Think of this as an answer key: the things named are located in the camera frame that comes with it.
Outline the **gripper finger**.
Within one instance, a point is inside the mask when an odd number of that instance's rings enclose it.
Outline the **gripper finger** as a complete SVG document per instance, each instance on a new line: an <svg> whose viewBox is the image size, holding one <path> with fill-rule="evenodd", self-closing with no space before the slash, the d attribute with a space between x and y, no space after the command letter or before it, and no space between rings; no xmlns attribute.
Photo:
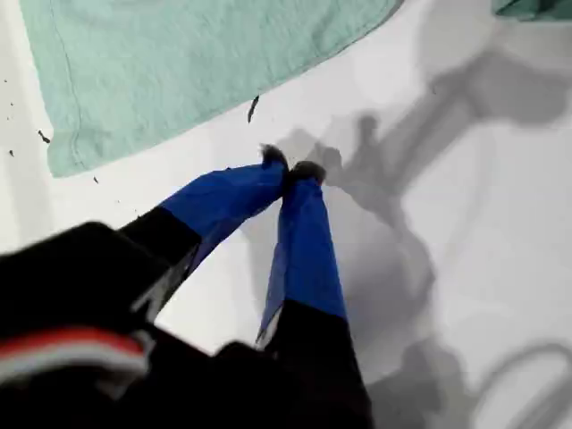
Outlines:
<svg viewBox="0 0 572 429"><path fill-rule="evenodd" d="M264 352L282 372L285 428L374 425L349 330L324 203L324 168L287 173L261 324Z"/></svg>
<svg viewBox="0 0 572 429"><path fill-rule="evenodd" d="M259 164L199 176L121 233L167 265L163 278L142 290L132 305L152 321L183 282L248 219L282 196L288 162L275 146L264 145Z"/></svg>

